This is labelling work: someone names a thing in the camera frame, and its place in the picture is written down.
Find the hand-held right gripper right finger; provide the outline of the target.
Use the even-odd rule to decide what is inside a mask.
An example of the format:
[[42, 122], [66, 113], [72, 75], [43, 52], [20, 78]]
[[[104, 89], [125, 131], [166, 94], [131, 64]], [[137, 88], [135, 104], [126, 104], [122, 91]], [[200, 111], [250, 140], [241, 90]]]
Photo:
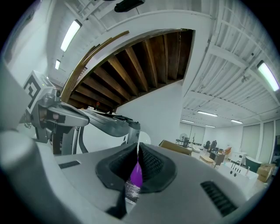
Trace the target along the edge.
[[228, 221], [219, 210], [228, 208], [206, 186], [218, 187], [239, 210], [247, 199], [242, 190], [204, 162], [159, 146], [148, 145], [176, 165], [175, 179], [161, 192], [141, 194], [126, 215], [127, 224], [221, 224]]

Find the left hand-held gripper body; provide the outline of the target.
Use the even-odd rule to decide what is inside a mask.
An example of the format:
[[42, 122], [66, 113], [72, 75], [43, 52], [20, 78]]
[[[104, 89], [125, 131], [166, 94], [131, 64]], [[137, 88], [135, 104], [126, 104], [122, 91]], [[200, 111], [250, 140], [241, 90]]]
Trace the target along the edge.
[[76, 109], [62, 102], [60, 90], [38, 71], [31, 72], [24, 90], [31, 97], [26, 108], [25, 125], [32, 124], [35, 128], [36, 141], [51, 142], [54, 154], [72, 154]]

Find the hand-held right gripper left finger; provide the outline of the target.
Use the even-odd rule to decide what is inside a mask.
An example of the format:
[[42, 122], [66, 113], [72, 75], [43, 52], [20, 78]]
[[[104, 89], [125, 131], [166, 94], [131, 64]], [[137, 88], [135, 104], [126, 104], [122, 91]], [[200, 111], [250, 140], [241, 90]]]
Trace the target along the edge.
[[116, 207], [121, 192], [108, 188], [97, 175], [98, 163], [112, 155], [121, 157], [135, 151], [137, 144], [130, 143], [85, 154], [54, 156], [49, 147], [43, 148], [43, 167], [52, 192], [62, 204], [59, 212], [61, 224], [127, 224], [125, 218], [108, 213]]

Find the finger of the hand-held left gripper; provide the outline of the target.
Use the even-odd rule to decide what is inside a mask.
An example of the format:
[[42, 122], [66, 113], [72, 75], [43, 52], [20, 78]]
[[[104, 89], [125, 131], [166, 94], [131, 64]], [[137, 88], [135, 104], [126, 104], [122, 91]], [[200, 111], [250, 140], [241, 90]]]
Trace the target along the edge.
[[81, 110], [76, 109], [69, 104], [61, 104], [60, 106], [63, 109], [62, 115], [65, 116], [65, 126], [84, 127], [89, 124], [89, 117], [85, 115]]

